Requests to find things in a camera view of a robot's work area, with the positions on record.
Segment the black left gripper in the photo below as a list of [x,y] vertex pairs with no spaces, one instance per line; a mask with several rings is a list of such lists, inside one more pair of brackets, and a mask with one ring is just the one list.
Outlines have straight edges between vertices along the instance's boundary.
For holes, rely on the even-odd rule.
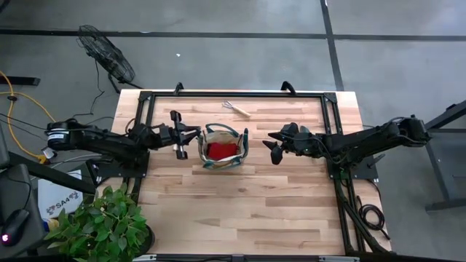
[[170,118],[174,123],[174,127],[161,125],[157,138],[156,148],[176,145],[175,154],[177,159],[188,159],[188,154],[184,150],[184,146],[197,138],[202,132],[201,126],[186,126],[181,122],[181,114],[177,111],[170,112]]

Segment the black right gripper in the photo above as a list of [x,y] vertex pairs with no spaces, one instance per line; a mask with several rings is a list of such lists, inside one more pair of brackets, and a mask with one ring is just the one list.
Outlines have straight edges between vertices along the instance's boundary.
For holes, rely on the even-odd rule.
[[272,164],[278,165],[283,159],[283,153],[292,153],[296,156],[319,157],[319,143],[312,133],[299,132],[295,122],[285,124],[279,132],[269,132],[268,136],[279,140],[281,144],[268,140],[262,143],[271,150]]

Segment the beige green-trimmed gardening bag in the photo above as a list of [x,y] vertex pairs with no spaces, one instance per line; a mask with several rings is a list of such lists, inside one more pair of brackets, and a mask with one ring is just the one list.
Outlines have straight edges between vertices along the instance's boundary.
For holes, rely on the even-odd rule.
[[[197,137],[198,153],[203,161],[202,167],[207,170],[225,170],[241,165],[249,151],[249,144],[247,150],[242,145],[243,132],[239,133],[225,124],[206,124],[205,130]],[[235,143],[239,148],[236,155],[215,161],[208,158],[207,149],[209,143]]]

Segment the black plant pot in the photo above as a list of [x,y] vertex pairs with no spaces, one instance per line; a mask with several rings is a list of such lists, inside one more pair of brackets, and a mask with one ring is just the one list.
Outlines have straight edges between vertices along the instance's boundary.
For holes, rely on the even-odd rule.
[[153,247],[155,243],[155,234],[149,225],[146,225],[148,235],[145,237],[143,244],[140,246],[140,250],[136,253],[136,257],[147,254],[147,252]]

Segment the black floor fan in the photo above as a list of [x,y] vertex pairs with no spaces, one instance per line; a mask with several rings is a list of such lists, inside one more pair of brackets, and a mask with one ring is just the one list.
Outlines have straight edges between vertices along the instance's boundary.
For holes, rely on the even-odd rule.
[[135,72],[122,51],[117,48],[104,34],[93,25],[81,25],[78,29],[78,39],[88,56],[92,57],[106,72],[115,92],[120,88],[115,83],[127,84],[137,89],[143,89],[133,84]]

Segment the green leafy plant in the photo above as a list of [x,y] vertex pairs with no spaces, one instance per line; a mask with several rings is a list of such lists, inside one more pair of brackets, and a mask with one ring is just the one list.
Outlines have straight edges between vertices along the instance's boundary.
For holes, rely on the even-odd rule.
[[132,262],[145,237],[146,218],[128,192],[107,186],[102,195],[83,202],[72,214],[62,210],[58,227],[44,238],[72,262]]

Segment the white printed sheet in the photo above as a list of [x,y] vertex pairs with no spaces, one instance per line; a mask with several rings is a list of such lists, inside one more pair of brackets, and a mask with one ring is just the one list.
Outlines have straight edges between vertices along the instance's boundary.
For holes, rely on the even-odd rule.
[[73,213],[82,203],[83,193],[60,186],[45,179],[38,179],[38,207],[44,220],[57,218],[62,210]]

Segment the black slanted desk leg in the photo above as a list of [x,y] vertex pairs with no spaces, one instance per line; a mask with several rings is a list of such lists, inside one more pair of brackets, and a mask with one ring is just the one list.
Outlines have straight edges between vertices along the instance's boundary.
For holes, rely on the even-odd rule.
[[72,177],[67,173],[52,169],[46,165],[33,162],[12,152],[9,152],[9,163],[11,165],[24,164],[28,168],[29,173],[33,176],[48,180],[59,186],[64,186],[86,194],[94,194],[96,190],[96,187],[92,183]]

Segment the black side desk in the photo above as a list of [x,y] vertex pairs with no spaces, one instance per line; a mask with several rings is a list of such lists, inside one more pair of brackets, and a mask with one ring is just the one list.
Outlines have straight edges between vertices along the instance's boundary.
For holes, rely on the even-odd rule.
[[26,209],[30,215],[20,241],[11,247],[0,243],[0,261],[17,257],[28,250],[36,249],[47,232],[24,164],[0,171],[0,231],[8,216],[18,209]]

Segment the black desk foot bar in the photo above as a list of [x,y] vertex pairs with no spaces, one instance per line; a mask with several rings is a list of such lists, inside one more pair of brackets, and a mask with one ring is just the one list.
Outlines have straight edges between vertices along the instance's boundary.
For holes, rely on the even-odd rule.
[[1,76],[0,75],[0,84],[11,85],[23,85],[23,86],[38,86],[41,79],[36,77],[26,77],[26,76]]

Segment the black computer mouse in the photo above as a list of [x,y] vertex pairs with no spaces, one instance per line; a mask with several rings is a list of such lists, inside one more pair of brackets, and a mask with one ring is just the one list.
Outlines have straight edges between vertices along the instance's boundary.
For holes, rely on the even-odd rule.
[[20,241],[29,215],[26,209],[18,209],[8,216],[0,231],[0,243],[3,246],[11,247]]

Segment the black aluminium table frame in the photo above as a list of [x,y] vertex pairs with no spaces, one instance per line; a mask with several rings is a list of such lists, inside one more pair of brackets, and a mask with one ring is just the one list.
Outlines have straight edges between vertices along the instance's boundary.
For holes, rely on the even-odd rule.
[[[251,117],[224,108],[225,100]],[[133,90],[121,96],[114,127],[135,116],[140,104],[143,118],[157,124],[169,122],[170,111],[177,110],[190,125],[248,128],[250,139],[245,162],[226,170],[203,168],[196,143],[188,146],[186,160],[176,159],[170,148],[151,154],[139,201],[155,233],[150,253],[157,262],[318,261],[320,256],[368,250],[339,203],[326,161],[287,154],[274,165],[262,143],[289,122],[312,132],[361,130],[354,93],[187,90],[175,96],[152,90],[144,100]]]

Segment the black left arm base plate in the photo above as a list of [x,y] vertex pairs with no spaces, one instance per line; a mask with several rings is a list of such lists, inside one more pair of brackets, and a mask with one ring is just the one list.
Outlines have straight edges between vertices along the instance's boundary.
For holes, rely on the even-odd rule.
[[145,178],[149,166],[150,153],[123,159],[117,156],[102,156],[85,162],[94,178]]

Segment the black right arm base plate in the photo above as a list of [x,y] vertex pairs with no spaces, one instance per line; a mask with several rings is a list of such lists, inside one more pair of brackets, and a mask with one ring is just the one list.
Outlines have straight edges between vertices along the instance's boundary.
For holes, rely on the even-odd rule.
[[370,180],[372,182],[379,182],[379,175],[376,169],[376,163],[379,162],[385,154],[378,156],[368,156],[361,162],[350,165],[349,167],[342,167],[334,164],[332,161],[327,161],[328,177],[333,180]]

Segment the black desk frame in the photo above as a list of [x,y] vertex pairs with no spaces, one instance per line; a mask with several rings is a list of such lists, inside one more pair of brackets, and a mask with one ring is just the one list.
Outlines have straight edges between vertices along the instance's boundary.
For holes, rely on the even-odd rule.
[[443,199],[426,205],[428,212],[466,207],[466,193],[461,193],[457,178],[466,179],[466,128],[447,128],[466,116],[466,100],[453,104],[425,124],[432,135],[425,146]]

